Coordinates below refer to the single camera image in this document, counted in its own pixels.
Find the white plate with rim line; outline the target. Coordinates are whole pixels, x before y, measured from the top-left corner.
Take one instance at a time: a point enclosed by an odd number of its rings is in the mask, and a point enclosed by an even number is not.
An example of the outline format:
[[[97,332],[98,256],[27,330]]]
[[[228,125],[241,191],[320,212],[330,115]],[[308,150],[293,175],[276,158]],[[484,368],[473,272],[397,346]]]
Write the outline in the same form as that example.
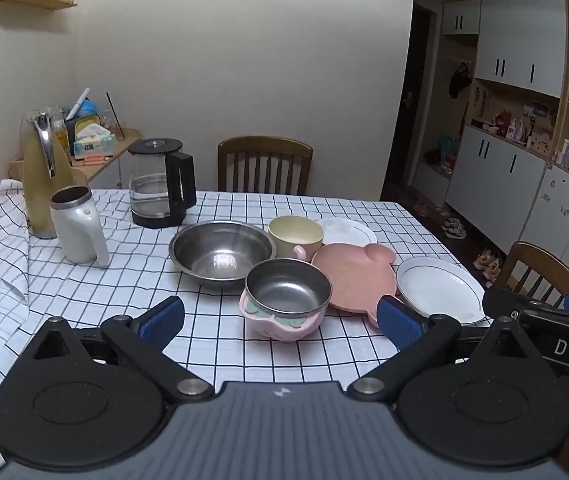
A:
[[[463,325],[485,319],[484,288],[455,263],[430,257],[410,258],[399,265],[396,278],[406,304],[426,318],[446,314]]]

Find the pink bear-shaped plate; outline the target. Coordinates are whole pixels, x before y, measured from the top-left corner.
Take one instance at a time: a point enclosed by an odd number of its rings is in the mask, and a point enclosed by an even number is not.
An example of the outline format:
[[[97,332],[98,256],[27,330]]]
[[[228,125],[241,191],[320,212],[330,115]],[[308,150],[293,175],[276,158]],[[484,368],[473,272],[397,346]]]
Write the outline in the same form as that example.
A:
[[[377,327],[378,302],[383,296],[396,295],[395,260],[396,253],[382,244],[361,247],[338,243],[321,247],[312,263],[331,282],[331,307],[366,315]]]

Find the large stainless steel bowl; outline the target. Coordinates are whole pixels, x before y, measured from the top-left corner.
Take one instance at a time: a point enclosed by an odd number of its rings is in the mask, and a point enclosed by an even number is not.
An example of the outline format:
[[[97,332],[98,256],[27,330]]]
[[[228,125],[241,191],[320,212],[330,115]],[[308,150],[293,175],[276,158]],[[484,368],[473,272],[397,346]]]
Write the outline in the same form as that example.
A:
[[[240,289],[259,263],[277,256],[275,240],[252,224],[212,220],[175,234],[168,255],[181,272],[202,285]]]

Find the small white plate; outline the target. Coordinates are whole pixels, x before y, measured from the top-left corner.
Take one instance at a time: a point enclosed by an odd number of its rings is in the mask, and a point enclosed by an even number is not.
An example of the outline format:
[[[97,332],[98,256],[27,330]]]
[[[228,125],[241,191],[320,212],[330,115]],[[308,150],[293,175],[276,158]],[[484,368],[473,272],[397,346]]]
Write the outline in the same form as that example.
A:
[[[331,217],[317,220],[324,231],[324,244],[349,244],[364,247],[377,243],[377,236],[365,224],[347,218]]]

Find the pink steel-lined kids bowl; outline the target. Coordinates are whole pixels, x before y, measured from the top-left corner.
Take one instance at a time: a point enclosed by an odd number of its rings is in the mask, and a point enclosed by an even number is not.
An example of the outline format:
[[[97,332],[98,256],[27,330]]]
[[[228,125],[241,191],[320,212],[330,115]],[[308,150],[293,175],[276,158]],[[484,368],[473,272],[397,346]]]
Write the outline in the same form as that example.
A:
[[[276,258],[253,266],[245,278],[239,311],[257,333],[298,341],[324,321],[332,285],[312,263]]]

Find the cream yellow bowl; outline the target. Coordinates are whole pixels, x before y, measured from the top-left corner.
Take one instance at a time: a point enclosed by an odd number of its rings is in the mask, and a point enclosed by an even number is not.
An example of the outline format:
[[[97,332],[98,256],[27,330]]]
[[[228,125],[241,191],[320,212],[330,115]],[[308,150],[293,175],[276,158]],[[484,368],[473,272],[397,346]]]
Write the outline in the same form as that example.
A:
[[[297,258],[307,262],[321,249],[325,236],[319,223],[300,216],[271,220],[268,233],[275,240],[278,258]]]

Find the right wooden chair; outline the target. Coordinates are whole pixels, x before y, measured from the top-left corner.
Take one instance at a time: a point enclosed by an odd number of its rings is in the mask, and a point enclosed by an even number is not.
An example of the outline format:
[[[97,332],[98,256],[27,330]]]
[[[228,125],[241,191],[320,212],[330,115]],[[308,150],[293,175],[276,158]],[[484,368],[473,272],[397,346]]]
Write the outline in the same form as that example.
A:
[[[548,250],[519,240],[493,285],[559,309],[569,295],[569,266]]]

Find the wooden chair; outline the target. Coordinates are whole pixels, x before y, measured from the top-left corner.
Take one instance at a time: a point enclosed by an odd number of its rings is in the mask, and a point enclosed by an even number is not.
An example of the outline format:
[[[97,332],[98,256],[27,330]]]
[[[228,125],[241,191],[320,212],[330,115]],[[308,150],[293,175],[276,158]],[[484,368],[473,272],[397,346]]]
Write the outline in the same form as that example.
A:
[[[220,192],[304,196],[314,150],[279,136],[235,136],[218,144]]]
[[[559,309],[569,295],[569,266],[548,250],[519,240],[493,285]]]

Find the white thermos mug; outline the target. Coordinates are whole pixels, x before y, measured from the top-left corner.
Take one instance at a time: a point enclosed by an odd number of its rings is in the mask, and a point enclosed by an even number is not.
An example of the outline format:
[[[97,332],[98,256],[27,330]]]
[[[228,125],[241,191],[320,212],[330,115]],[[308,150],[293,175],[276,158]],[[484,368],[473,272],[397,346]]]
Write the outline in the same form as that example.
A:
[[[65,258],[75,264],[94,262],[100,268],[109,266],[106,237],[90,188],[61,188],[51,197],[50,214]]]

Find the black glass electric kettle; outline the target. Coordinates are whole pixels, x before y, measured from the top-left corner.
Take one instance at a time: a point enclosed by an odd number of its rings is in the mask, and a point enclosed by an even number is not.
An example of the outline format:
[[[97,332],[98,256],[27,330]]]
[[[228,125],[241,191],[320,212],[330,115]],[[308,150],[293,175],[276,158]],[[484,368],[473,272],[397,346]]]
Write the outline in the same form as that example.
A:
[[[196,205],[193,157],[172,138],[139,139],[132,156],[129,206],[132,221],[148,229],[177,228]]]

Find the yellow glass pitcher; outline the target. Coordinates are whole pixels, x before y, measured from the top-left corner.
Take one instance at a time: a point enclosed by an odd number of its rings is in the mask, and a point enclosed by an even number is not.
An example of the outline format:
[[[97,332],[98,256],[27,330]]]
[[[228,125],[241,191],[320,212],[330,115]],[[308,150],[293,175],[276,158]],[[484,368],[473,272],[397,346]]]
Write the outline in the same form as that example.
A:
[[[74,184],[68,153],[60,142],[64,122],[56,106],[26,113],[21,122],[23,191],[30,232],[43,240],[56,238],[50,200],[61,188]]]

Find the tissue pack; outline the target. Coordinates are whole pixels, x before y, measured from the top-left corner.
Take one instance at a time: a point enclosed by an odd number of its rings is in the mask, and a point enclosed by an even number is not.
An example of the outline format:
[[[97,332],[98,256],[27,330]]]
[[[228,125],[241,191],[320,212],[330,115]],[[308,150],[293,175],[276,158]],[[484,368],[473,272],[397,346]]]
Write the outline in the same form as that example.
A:
[[[116,147],[115,134],[99,124],[91,124],[80,130],[73,143],[74,157],[112,156]]]

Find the far wooden chair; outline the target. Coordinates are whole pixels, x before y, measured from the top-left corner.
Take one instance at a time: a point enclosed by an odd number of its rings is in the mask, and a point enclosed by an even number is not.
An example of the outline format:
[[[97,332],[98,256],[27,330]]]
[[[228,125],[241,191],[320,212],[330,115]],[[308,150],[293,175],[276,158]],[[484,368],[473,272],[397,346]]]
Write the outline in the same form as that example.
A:
[[[304,196],[314,150],[279,136],[235,136],[218,144],[220,192]]]

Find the black desk organizer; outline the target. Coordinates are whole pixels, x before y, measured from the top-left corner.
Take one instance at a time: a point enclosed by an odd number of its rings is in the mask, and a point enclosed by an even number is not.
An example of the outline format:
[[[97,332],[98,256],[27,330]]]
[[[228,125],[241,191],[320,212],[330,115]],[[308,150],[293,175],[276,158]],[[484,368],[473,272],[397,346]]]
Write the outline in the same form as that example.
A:
[[[68,143],[70,146],[74,145],[79,133],[81,133],[85,128],[94,124],[101,124],[100,116],[97,114],[84,117],[74,117],[73,119],[67,120],[65,122],[65,127],[66,130],[68,130]]]

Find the white wall cabinet unit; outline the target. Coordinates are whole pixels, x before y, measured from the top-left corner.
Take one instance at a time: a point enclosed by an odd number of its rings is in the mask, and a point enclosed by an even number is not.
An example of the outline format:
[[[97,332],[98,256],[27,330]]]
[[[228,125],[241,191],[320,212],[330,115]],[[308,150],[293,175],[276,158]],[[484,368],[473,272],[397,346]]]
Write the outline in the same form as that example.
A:
[[[456,142],[452,213],[569,266],[569,0],[446,3],[428,125]]]

